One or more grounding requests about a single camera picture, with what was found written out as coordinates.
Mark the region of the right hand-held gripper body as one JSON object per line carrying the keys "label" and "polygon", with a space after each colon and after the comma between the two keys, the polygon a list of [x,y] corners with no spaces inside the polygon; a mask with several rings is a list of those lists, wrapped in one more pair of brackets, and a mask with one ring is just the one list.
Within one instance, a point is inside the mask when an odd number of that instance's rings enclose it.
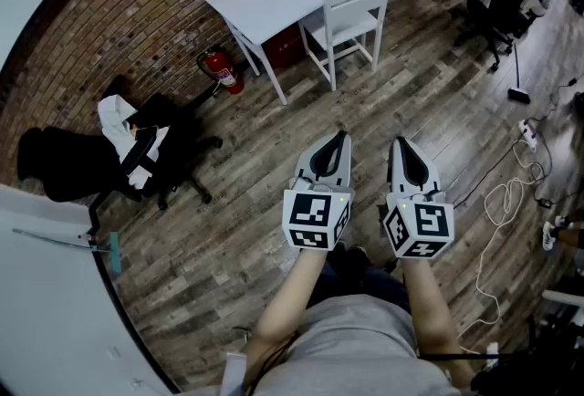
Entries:
{"label": "right hand-held gripper body", "polygon": [[398,258],[435,258],[454,241],[451,204],[424,201],[419,195],[386,197],[383,220],[393,253]]}

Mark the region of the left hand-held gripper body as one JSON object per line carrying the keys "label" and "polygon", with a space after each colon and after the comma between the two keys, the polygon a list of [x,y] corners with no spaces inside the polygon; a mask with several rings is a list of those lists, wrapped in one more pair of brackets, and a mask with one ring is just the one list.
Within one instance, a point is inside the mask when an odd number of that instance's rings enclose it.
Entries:
{"label": "left hand-held gripper body", "polygon": [[284,191],[282,229],[291,247],[332,251],[348,225],[354,192],[304,177]]}

